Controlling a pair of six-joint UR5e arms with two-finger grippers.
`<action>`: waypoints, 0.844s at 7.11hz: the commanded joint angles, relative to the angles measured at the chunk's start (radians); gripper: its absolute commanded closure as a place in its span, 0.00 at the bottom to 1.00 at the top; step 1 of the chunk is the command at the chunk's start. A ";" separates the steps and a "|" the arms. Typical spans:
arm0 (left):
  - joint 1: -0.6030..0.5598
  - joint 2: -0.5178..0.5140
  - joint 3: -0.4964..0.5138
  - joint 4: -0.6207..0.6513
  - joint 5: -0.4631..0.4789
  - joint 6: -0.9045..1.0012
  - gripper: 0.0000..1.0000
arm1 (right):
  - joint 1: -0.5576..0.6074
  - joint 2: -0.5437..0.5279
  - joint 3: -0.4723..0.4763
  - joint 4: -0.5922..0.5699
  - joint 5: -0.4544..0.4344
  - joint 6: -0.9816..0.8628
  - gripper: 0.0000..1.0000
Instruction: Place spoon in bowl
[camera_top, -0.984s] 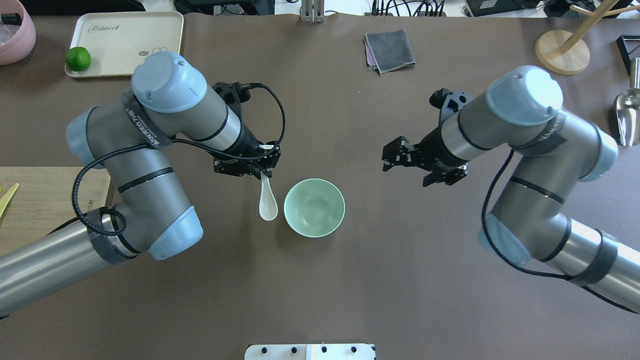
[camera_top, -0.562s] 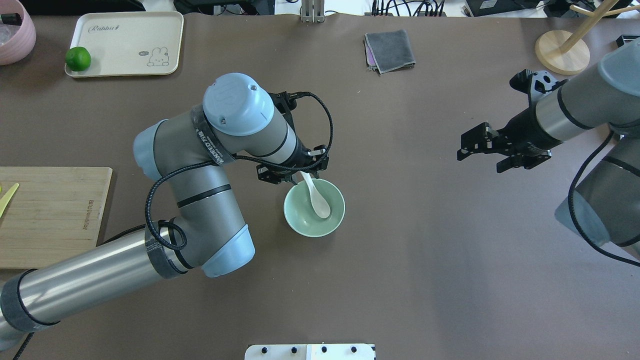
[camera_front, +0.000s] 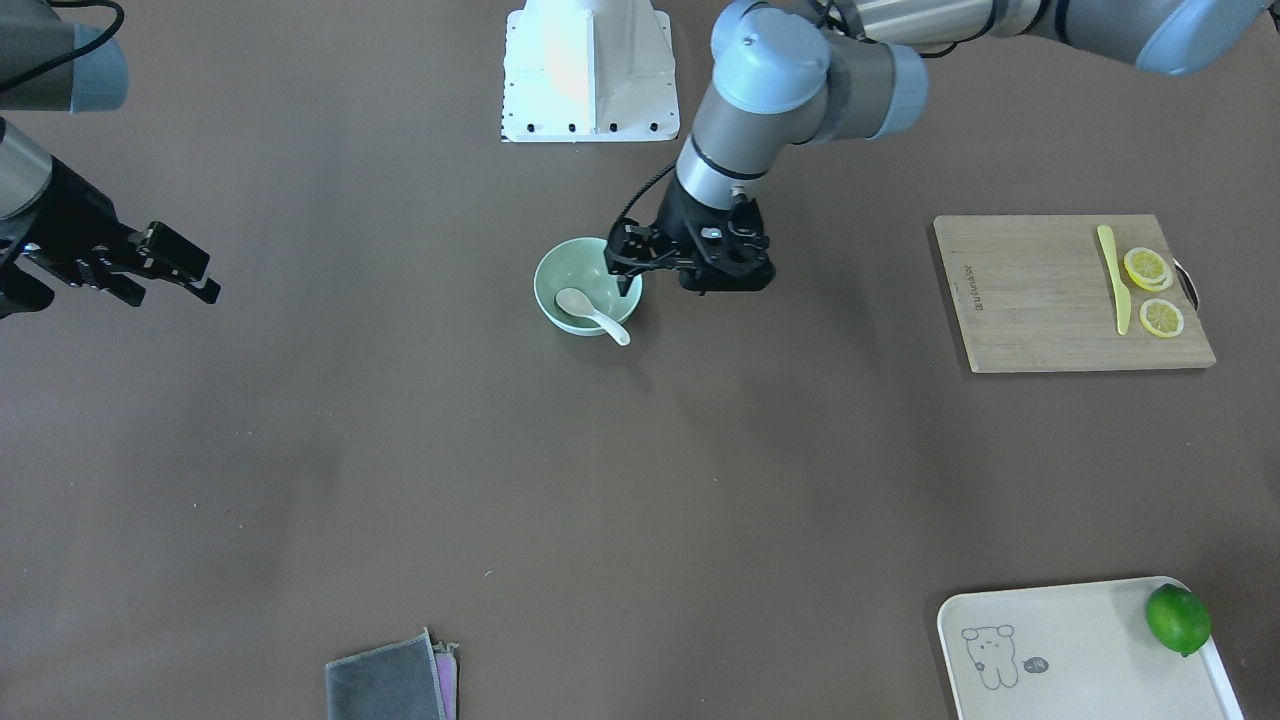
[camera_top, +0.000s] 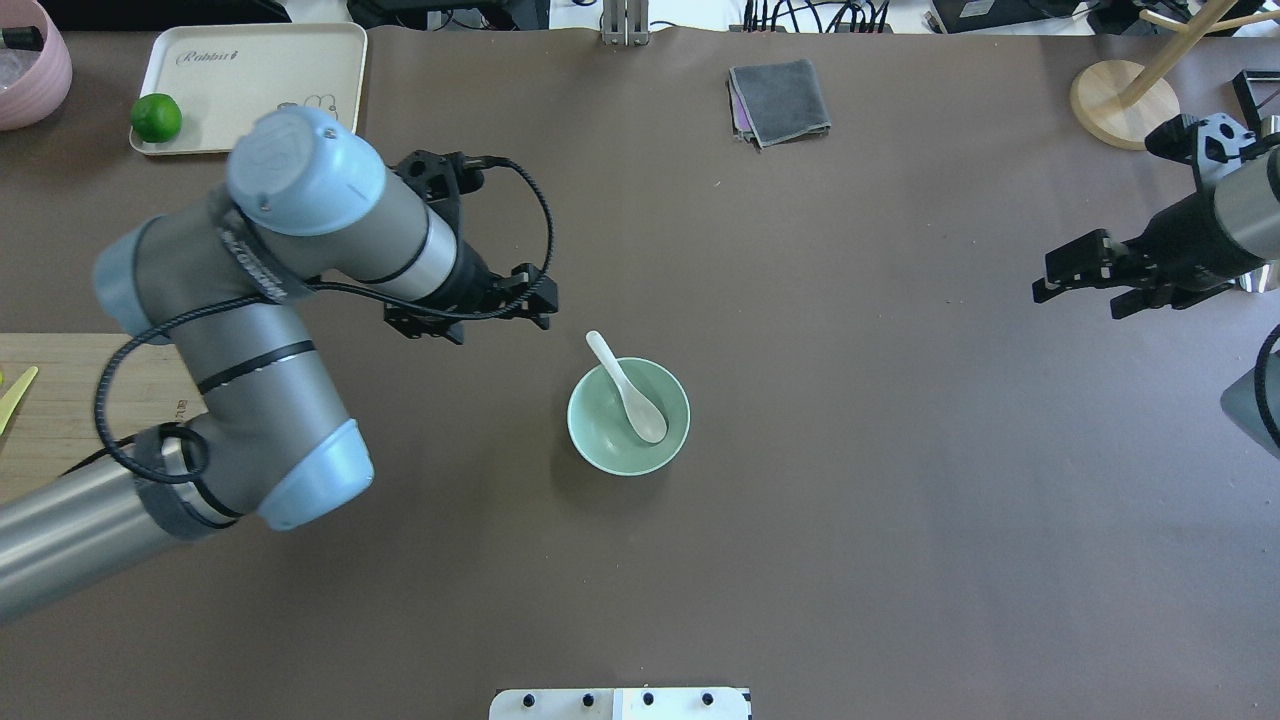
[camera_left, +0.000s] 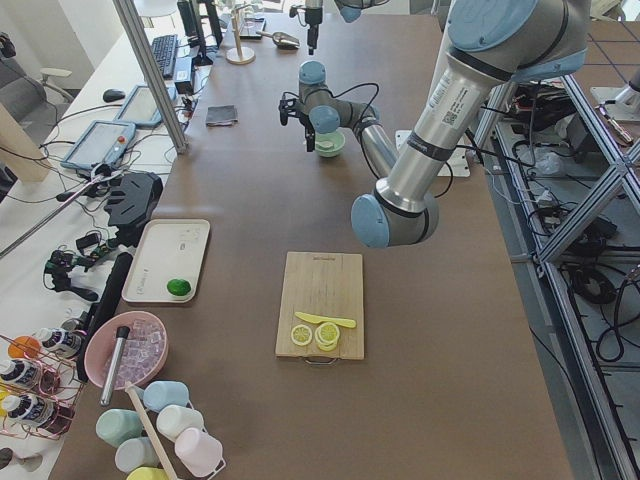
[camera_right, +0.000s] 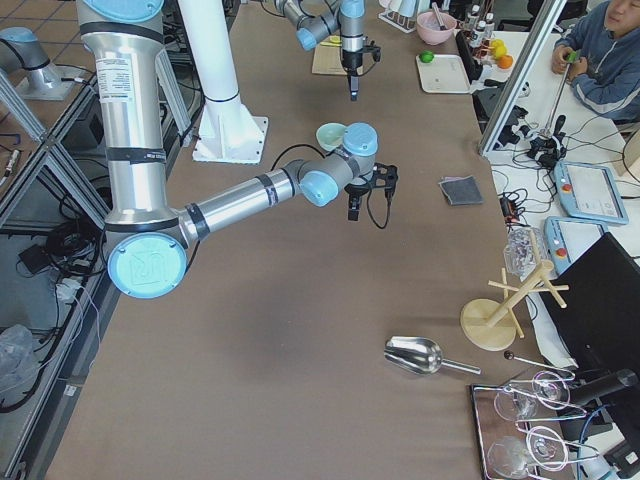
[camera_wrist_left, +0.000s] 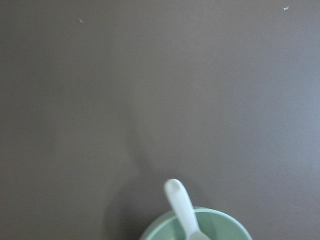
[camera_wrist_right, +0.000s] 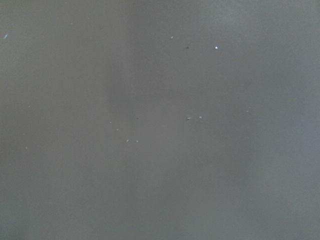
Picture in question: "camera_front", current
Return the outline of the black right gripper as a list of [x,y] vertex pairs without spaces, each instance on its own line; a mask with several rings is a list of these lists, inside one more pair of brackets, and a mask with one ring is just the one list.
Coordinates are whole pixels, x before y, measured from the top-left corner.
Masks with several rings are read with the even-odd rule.
[[[58,158],[51,160],[45,190],[27,208],[4,217],[1,228],[3,318],[42,311],[55,297],[49,286],[17,265],[23,256],[68,286],[87,284],[132,307],[142,304],[146,290],[119,270],[178,284],[209,305],[221,292],[207,275],[206,251],[161,222],[136,232],[122,224],[110,199]],[[111,255],[127,252],[129,236],[137,263],[115,264]]]

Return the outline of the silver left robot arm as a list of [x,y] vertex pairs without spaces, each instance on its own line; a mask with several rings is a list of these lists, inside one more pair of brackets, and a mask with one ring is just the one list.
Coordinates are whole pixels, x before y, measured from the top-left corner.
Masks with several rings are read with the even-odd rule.
[[685,290],[754,292],[776,269],[756,191],[781,150],[909,129],[927,61],[983,37],[1034,36],[1160,76],[1225,54],[1275,1],[735,1],[655,220],[621,213],[603,252],[621,295],[648,272]]

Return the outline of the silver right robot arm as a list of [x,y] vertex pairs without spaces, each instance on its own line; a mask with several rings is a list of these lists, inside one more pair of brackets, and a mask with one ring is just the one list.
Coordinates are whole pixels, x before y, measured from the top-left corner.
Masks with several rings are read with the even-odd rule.
[[[3,3],[4,110],[113,111],[125,101],[129,74],[116,41],[123,6],[108,3],[113,19],[104,28],[65,20],[61,9],[60,1]],[[221,288],[201,247],[161,222],[141,231],[122,223],[109,196],[12,120],[3,120],[1,138],[3,316],[42,311],[55,297],[20,259],[133,307],[143,302],[146,279],[216,302]]]

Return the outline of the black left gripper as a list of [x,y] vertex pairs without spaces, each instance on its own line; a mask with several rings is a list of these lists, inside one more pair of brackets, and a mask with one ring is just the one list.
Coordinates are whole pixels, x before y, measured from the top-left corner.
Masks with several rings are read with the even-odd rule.
[[616,220],[605,238],[605,269],[620,297],[644,273],[673,270],[696,293],[758,292],[776,278],[771,238],[755,199],[739,193],[730,208],[698,201],[672,182],[653,225]]

